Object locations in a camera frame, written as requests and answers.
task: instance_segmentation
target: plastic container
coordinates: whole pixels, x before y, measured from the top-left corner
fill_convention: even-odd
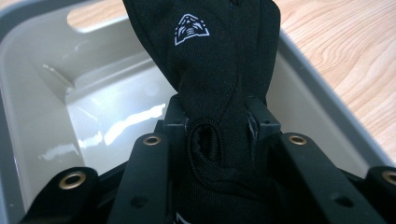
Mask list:
[[[102,174],[128,160],[176,93],[127,18],[86,33],[70,27],[80,2],[0,13],[0,223],[19,221],[64,169]],[[283,33],[268,107],[284,133],[310,136],[341,169],[364,176],[392,165]]]

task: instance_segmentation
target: gray plastic bin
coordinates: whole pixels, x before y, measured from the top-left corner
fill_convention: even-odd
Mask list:
[[[26,1],[0,12],[0,223],[21,219],[56,174],[102,174],[152,132],[170,87],[127,18],[89,32],[67,24],[85,1]],[[283,132],[314,139],[336,166],[364,176],[392,165],[318,73],[280,34],[268,107]]]

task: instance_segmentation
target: wood grain surface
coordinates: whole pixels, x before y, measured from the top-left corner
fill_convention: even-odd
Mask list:
[[[0,8],[19,0],[0,0]],[[396,161],[396,1],[275,0],[282,28]],[[73,11],[77,28],[125,15],[121,0]]]

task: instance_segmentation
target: black fabric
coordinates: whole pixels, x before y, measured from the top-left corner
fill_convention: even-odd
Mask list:
[[[269,222],[271,178],[253,165],[245,99],[265,101],[279,36],[275,3],[124,0],[124,5],[189,118],[188,166],[177,176],[175,221]]]

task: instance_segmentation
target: metal grommet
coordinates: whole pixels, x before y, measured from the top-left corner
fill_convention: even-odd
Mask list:
[[[298,135],[291,135],[289,137],[289,141],[291,141],[295,145],[300,145],[300,146],[306,144],[306,139]]]
[[[396,172],[394,171],[384,171],[382,172],[382,177],[387,180],[390,184],[396,185]]]
[[[149,136],[145,138],[145,140],[143,140],[143,143],[147,146],[155,146],[160,142],[161,142],[161,137],[155,135]]]
[[[66,175],[61,182],[59,182],[60,189],[75,189],[80,186],[87,179],[87,176],[81,171],[76,171]]]

